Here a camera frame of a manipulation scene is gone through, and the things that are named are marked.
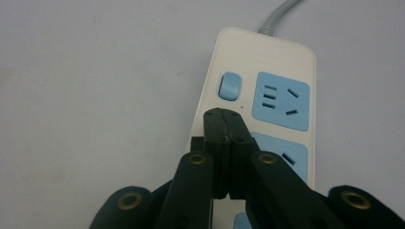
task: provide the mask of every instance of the cable strain relief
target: cable strain relief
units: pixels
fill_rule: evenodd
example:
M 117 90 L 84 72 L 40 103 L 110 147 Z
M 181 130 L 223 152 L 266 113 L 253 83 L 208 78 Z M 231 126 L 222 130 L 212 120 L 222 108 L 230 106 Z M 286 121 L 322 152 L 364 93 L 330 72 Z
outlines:
M 267 36 L 273 36 L 273 31 L 265 28 L 261 28 L 258 31 L 259 34 L 267 35 Z

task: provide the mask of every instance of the blue power outlet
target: blue power outlet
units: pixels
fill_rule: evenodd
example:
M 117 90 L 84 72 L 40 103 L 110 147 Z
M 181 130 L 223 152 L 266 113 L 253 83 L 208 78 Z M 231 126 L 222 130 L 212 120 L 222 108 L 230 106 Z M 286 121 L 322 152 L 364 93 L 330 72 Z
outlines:
M 269 135 L 251 135 L 256 139 L 260 150 L 281 156 L 305 183 L 308 182 L 308 149 L 305 145 Z
M 297 131 L 309 127 L 309 85 L 271 73 L 259 73 L 253 117 Z

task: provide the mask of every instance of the gray cable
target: gray cable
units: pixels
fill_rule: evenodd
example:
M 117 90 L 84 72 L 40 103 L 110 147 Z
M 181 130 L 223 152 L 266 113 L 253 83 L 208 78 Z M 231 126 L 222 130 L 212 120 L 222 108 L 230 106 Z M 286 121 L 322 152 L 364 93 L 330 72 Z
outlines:
M 278 7 L 267 19 L 265 24 L 259 29 L 258 33 L 273 36 L 273 26 L 283 14 L 301 0 L 287 0 Z

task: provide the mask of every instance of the blue switch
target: blue switch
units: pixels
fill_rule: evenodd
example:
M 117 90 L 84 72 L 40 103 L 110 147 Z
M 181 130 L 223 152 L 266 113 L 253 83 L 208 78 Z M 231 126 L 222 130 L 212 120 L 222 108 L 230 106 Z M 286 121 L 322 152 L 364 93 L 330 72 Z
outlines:
M 236 73 L 225 73 L 221 81 L 220 91 L 218 95 L 220 98 L 227 101 L 235 101 L 239 96 L 241 89 L 242 78 Z

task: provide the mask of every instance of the extension cord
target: extension cord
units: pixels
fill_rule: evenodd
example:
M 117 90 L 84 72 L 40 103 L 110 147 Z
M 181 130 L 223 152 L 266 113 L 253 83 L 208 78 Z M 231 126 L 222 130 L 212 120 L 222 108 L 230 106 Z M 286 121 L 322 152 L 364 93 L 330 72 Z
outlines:
M 232 110 L 242 116 L 261 150 L 282 156 L 313 189 L 315 86 L 315 56 L 307 47 L 252 31 L 224 29 L 215 45 L 186 152 L 191 136 L 203 136 L 206 111 Z M 221 218 L 228 218 L 229 211 L 244 210 L 242 203 L 237 205 L 216 201 Z

